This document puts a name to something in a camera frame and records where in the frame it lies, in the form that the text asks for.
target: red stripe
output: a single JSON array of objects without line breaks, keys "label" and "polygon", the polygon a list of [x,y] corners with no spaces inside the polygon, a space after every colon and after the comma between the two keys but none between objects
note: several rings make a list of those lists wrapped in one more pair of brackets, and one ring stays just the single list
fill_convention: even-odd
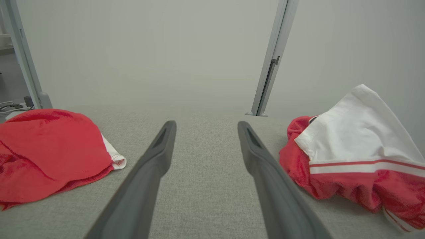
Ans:
[{"label": "red stripe", "polygon": [[409,230],[407,230],[406,228],[404,228],[403,227],[403,225],[401,225],[396,219],[394,219],[393,218],[393,216],[391,216],[391,214],[387,211],[387,209],[385,208],[385,212],[387,213],[387,215],[388,216],[390,216],[391,217],[391,219],[393,219],[393,221],[395,222],[395,223],[397,223],[397,225],[399,226],[399,227],[401,227],[401,229],[403,229],[405,232],[410,232]]},{"label": "red stripe", "polygon": [[392,161],[392,160],[388,160],[388,159],[379,159],[379,160],[376,160],[376,161],[331,162],[331,163],[323,163],[323,164],[311,164],[310,168],[326,167],[326,166],[339,166],[339,165],[375,164],[375,163],[379,163],[379,162],[394,163],[394,164],[399,164],[399,165],[403,165],[403,166],[407,166],[407,167],[411,167],[411,168],[418,168],[418,169],[425,170],[425,167],[423,167],[423,166],[417,166],[417,165],[408,164],[408,163],[405,163],[405,162],[397,162],[397,161]]}]

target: gray upholstered surface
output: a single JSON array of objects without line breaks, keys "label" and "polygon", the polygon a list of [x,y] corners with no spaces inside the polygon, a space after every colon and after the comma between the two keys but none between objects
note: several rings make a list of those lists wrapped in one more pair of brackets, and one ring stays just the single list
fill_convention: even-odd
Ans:
[{"label": "gray upholstered surface", "polygon": [[[145,106],[71,110],[86,114],[99,126],[127,157],[127,167],[92,184],[0,212],[0,238],[84,237],[167,120],[177,121],[177,136],[170,170],[161,180],[150,238],[267,237],[254,182],[243,164],[236,124],[248,121],[277,159],[290,119]],[[335,238],[402,237],[381,213],[371,214],[338,197],[317,201],[301,192]]]}]

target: white stripe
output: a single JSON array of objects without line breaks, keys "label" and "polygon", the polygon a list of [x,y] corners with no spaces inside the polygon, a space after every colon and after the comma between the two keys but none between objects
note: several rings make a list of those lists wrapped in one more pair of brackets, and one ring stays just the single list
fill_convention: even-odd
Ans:
[{"label": "white stripe", "polygon": [[[383,210],[383,212],[384,212],[384,215],[385,215],[385,217],[388,219],[388,221],[390,221],[390,222],[392,222],[396,227],[400,227],[399,225],[397,225],[395,222],[394,222],[394,220],[391,218],[391,217],[389,217],[388,215],[387,215],[387,213],[385,212],[385,208],[383,208],[384,210]],[[418,231],[418,229],[416,229],[416,228],[414,228],[414,227],[412,227],[412,226],[410,226],[407,222],[405,222],[405,221],[403,221],[403,220],[401,220],[399,217],[397,217],[396,215],[394,215],[392,212],[390,212],[388,209],[387,209],[387,212],[400,224],[400,225],[402,225],[406,230],[408,230],[408,231],[410,231],[410,232],[413,232],[413,231]]]},{"label": "white stripe", "polygon": [[[356,160],[337,160],[337,159],[332,159],[332,160],[322,160],[322,161],[309,161],[310,165],[320,165],[320,164],[328,164],[328,163],[340,163],[340,162],[373,162],[373,161],[377,161],[377,160],[381,160],[381,158],[370,158],[370,159],[356,159]],[[410,165],[415,165],[415,166],[420,166],[420,167],[425,167],[425,163],[421,163],[421,162],[416,162],[416,161],[412,161],[412,160],[402,160],[402,159],[397,159],[397,158],[391,158],[391,159],[387,159],[387,160],[391,160],[394,162],[402,162],[402,163],[407,163]]]},{"label": "white stripe", "polygon": [[401,173],[425,177],[425,170],[412,168],[404,165],[379,162],[375,164],[355,164],[355,165],[335,165],[323,167],[311,167],[310,174],[330,174],[330,173],[374,173],[377,170],[392,170]]}]

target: floor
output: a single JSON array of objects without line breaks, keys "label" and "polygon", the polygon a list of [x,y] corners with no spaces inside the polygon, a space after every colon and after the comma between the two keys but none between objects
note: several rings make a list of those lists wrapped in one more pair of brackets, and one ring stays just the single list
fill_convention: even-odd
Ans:
[{"label": "floor", "polygon": [[[15,54],[0,55],[0,72],[0,102],[23,103],[29,92]],[[0,123],[5,121],[6,116],[0,114]]]}]

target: white fabric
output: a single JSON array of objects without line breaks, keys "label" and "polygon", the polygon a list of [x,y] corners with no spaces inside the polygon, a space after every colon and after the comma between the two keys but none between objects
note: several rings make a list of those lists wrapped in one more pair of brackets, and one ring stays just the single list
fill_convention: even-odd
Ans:
[{"label": "white fabric", "polygon": [[116,149],[106,140],[106,138],[103,136],[103,143],[105,144],[106,151],[108,151],[111,160],[113,161],[113,169],[123,169],[127,165],[127,159],[119,154]]},{"label": "white fabric", "polygon": [[366,162],[367,166],[345,167],[343,172],[350,169],[351,172],[369,172],[371,165],[375,169],[381,165],[387,167],[378,162],[370,163],[380,159],[425,169],[425,159],[406,129],[378,94],[365,85],[355,87],[333,108],[317,117],[295,142],[309,156],[311,165],[324,163],[334,167],[331,162]]}]

